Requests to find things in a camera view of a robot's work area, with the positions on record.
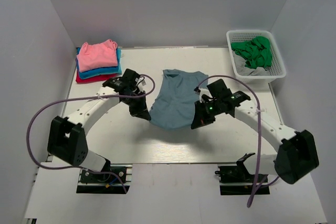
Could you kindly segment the white plastic laundry basket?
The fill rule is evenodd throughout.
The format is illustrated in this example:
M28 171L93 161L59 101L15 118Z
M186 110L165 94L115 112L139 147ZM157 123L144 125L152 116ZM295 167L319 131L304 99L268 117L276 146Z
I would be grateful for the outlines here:
M241 76L237 73L234 64L233 56L236 55L231 48L231 43L233 42L244 42L254 39L257 36L263 36L269 39L271 43L271 53L272 53L272 65L270 68L266 69L269 71L269 76ZM232 61L234 75L237 79L249 83L249 82L272 82L276 79L280 79L286 76L286 69L278 50L277 44L272 36L272 34L266 30L230 30L226 33L227 44L229 48L229 54Z

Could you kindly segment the pink folded t-shirt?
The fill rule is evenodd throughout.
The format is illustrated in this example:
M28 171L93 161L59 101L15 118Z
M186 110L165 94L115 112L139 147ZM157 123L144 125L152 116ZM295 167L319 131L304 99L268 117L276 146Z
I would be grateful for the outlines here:
M85 42L77 54L79 71L116 67L118 65L117 48L118 44L111 39L94 45Z

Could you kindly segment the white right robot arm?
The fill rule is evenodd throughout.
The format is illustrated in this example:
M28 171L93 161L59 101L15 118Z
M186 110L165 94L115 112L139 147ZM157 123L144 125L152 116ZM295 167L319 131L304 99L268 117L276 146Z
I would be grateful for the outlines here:
M276 175L288 184L294 184L319 166L313 135L285 126L266 112L257 109L251 100L238 102L195 102L191 125L197 129L215 122L219 114L230 114L261 135L276 151L275 155L248 153L236 162L238 177L247 182L256 175Z

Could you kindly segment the blue folded t-shirt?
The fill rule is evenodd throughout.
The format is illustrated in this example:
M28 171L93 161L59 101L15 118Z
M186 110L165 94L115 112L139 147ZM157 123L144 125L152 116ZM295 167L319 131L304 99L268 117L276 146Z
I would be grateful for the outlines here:
M102 67L102 68L96 68L92 70L88 70L85 72L80 72L79 71L79 63L77 58L75 59L76 61L76 68L77 68L77 74L81 80L88 80L89 78L93 78L96 76L101 76L101 75L107 75L107 74L121 74L122 69L121 69L121 48L117 48L116 50L117 54L117 61L118 65L116 67Z

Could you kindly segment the grey t-shirt in basket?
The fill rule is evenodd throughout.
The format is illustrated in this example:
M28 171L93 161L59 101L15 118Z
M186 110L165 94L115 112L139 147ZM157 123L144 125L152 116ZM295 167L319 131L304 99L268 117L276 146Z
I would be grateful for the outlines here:
M246 60L241 56L234 55L234 64L236 71L241 76L269 76L270 73L263 67L257 67L256 69L246 67Z

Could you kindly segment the green t-shirt in basket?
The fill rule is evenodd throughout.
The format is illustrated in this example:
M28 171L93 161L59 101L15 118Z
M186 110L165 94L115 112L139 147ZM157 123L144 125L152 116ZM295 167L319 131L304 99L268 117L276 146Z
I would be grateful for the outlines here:
M263 36L257 36L244 42L233 42L231 48L234 53L245 60L245 67L268 69L272 65L271 43Z

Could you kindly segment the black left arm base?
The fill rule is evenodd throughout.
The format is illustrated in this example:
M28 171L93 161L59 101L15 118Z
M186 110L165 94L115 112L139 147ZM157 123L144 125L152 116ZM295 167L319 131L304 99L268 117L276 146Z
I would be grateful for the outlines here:
M110 170L119 176L119 180L110 174L97 175L82 169L77 183L77 194L126 194L131 185L132 165L112 165Z

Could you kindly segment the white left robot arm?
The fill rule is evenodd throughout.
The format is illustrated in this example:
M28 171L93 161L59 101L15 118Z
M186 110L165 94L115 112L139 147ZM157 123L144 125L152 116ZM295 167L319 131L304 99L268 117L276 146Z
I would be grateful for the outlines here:
M134 88L102 87L94 97L70 115L55 117L51 122L47 151L75 167L93 171L101 182L110 178L111 162L89 150L86 135L94 124L111 108L124 103L129 106L131 116L149 121L145 91Z

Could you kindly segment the red folded t-shirt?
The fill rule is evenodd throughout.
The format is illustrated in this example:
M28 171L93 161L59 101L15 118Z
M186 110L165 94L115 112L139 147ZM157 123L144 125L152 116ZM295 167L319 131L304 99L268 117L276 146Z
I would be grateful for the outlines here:
M78 74L76 74L76 82L78 84L87 84L87 83L92 83L92 82L106 81L109 78L116 77L117 75L119 74L107 74L107 75L101 75L101 76L89 78L88 80L81 80Z

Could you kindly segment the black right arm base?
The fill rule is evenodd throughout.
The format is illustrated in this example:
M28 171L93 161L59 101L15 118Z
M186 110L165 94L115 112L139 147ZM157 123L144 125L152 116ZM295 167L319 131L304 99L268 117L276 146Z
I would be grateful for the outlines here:
M252 193L255 172L250 174L244 166L244 161L255 155L247 153L235 164L218 166L214 173L219 178L221 196L244 196Z

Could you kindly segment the grey-blue t-shirt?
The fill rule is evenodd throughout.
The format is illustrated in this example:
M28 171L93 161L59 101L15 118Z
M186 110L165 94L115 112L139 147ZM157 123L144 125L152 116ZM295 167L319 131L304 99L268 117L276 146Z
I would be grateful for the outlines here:
M157 98L150 108L151 123L164 130L191 126L195 114L194 103L199 95L194 91L199 83L204 88L208 75L177 69L163 70L163 81Z

